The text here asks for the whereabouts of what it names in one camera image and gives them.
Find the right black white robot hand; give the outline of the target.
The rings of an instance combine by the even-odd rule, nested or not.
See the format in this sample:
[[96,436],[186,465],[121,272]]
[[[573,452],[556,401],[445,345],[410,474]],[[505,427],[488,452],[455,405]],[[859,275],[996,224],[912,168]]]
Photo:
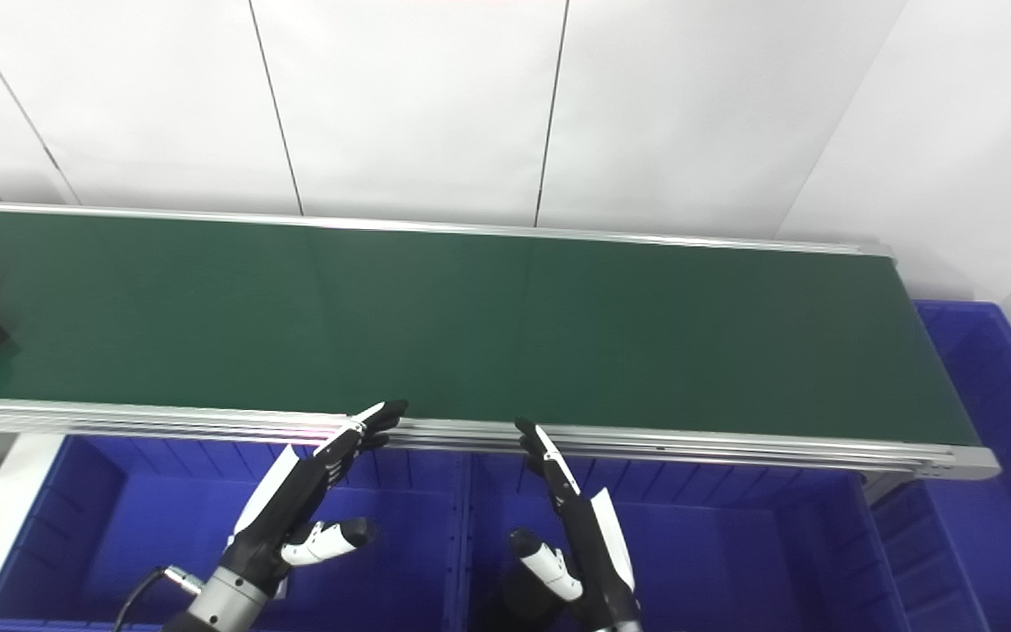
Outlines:
[[641,604],[623,529],[606,488],[583,495],[572,469],[545,429],[518,417],[514,426],[525,465],[544,480],[568,549],[532,529],[511,529],[508,544],[536,584],[567,607],[584,631],[641,631]]

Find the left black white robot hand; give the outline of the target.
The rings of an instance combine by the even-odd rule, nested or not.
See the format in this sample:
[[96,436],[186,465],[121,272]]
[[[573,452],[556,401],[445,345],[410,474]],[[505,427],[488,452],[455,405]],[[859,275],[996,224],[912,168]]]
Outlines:
[[273,597],[292,569],[347,555],[376,539],[370,519],[318,521],[314,513],[362,452],[388,444],[388,431],[408,407],[389,400],[357,413],[309,456],[286,448],[241,513],[219,568]]

